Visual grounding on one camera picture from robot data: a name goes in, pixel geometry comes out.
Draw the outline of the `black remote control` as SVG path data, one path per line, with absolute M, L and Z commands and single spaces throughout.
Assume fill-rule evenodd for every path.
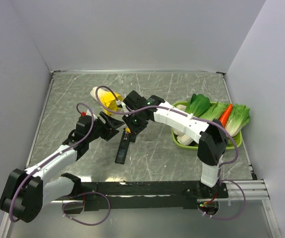
M 122 133 L 121 140 L 120 140 L 119 147 L 118 147 L 116 157 L 115 157 L 115 161 L 114 161 L 116 164 L 122 164 L 123 165 L 125 163 L 126 155 L 127 155 L 129 144 L 130 144 L 130 133 L 127 132 L 127 135 L 128 135 L 127 140 L 124 141 L 123 140 L 123 133 Z

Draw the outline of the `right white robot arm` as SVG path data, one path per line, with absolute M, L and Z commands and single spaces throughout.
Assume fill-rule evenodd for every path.
M 131 91 L 121 105 L 125 112 L 131 112 L 122 119 L 132 134 L 138 135 L 151 120 L 168 125 L 196 142 L 197 157 L 202 162 L 200 192 L 208 198 L 217 192 L 219 166 L 228 144 L 222 124 L 218 120 L 215 119 L 211 123 L 198 120 L 158 96 L 152 95 L 145 99 L 136 91 Z

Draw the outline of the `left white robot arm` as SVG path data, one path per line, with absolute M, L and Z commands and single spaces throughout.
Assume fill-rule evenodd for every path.
M 82 192 L 79 177 L 65 173 L 55 181 L 52 178 L 79 160 L 92 141 L 98 138 L 109 141 L 123 125 L 124 122 L 103 112 L 98 117 L 80 116 L 75 129 L 54 153 L 28 169 L 15 169 L 9 174 L 0 198 L 0 209 L 9 214 L 12 222 L 29 223 L 46 203 L 63 196 L 78 198 Z

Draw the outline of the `yellow toy cabbage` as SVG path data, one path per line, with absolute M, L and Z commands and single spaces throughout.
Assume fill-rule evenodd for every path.
M 101 103 L 109 110 L 120 111 L 122 110 L 121 101 L 123 100 L 123 97 L 119 93 L 115 92 L 114 94 L 119 101 L 115 99 L 114 95 L 110 91 L 107 91 L 104 88 L 98 89 L 98 98 Z

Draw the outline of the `dark green bok choy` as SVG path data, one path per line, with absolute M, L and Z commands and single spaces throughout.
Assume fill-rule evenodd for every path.
M 185 112 L 193 114 L 195 117 L 201 116 L 211 106 L 210 99 L 203 94 L 193 94 L 188 101 Z

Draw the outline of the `light green napa cabbage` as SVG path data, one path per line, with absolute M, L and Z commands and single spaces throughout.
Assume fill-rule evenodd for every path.
M 214 103 L 199 118 L 211 121 L 213 119 L 219 119 L 228 106 L 229 106 L 228 103 Z

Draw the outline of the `orange toy carrot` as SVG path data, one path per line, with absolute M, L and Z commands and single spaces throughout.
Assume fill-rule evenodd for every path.
M 226 110 L 223 112 L 223 114 L 221 115 L 221 117 L 219 118 L 219 121 L 222 123 L 222 126 L 225 127 L 226 123 L 228 121 L 228 118 L 232 112 L 232 108 L 233 105 L 229 104 L 228 107 L 226 108 Z

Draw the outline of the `green lettuce toy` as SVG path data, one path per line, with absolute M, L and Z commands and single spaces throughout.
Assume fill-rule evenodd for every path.
M 246 105 L 235 104 L 226 123 L 226 131 L 231 137 L 236 136 L 241 129 L 249 122 L 250 108 Z

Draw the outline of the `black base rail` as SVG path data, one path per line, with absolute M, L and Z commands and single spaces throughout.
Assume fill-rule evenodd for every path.
M 99 192 L 112 209 L 197 209 L 205 199 L 228 198 L 225 183 L 210 188 L 199 181 L 82 182 L 79 194 Z

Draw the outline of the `aluminium frame rail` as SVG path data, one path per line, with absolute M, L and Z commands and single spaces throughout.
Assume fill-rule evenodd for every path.
M 228 206 L 233 201 L 270 200 L 270 196 L 264 180 L 236 180 L 226 181 L 228 190 Z

